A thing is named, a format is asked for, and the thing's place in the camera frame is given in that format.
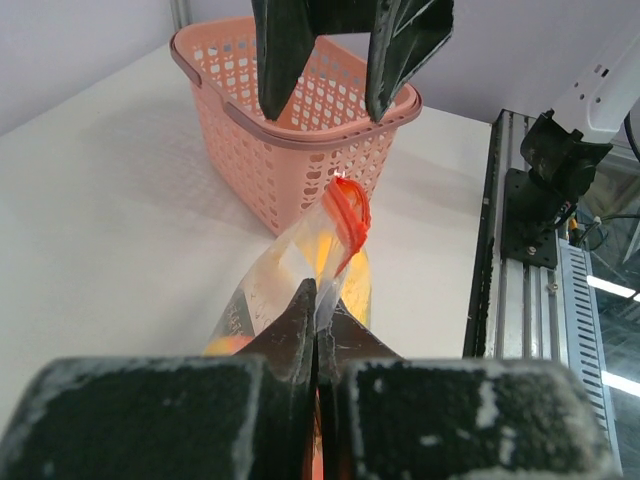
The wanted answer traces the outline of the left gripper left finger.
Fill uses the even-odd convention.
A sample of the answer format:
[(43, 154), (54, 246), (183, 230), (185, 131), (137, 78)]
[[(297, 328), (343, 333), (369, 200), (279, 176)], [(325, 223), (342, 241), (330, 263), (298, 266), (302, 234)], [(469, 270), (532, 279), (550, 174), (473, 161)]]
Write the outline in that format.
[(315, 283), (233, 355), (75, 357), (33, 378), (5, 479), (308, 479)]

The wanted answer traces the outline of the clear zip top bag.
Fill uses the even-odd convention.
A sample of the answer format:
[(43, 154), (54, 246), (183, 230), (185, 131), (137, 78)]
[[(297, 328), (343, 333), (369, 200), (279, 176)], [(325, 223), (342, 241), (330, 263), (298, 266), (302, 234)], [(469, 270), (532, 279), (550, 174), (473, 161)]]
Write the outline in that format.
[(277, 455), (273, 479), (324, 476), (316, 334), (338, 306), (370, 324), (364, 248), (370, 224), (363, 187), (335, 175), (249, 268), (204, 350), (207, 356), (259, 353), (288, 384), (289, 395), (277, 401), (285, 423), (267, 441)]

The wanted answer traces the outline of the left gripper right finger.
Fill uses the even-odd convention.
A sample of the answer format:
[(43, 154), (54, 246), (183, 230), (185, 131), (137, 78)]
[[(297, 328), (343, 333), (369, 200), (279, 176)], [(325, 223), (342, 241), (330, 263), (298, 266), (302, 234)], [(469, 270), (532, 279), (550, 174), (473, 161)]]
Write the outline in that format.
[(404, 359), (344, 304), (317, 337), (322, 479), (617, 479), (578, 378), (546, 360)]

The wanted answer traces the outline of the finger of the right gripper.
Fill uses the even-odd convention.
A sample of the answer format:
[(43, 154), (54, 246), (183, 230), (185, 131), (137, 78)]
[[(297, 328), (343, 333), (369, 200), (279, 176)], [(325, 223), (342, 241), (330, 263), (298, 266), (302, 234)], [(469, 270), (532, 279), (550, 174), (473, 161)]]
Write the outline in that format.
[(254, 0), (258, 99), (266, 119), (284, 111), (318, 36), (320, 1)]
[(380, 122), (400, 89), (451, 38), (453, 25), (453, 0), (375, 3), (366, 77), (373, 122)]

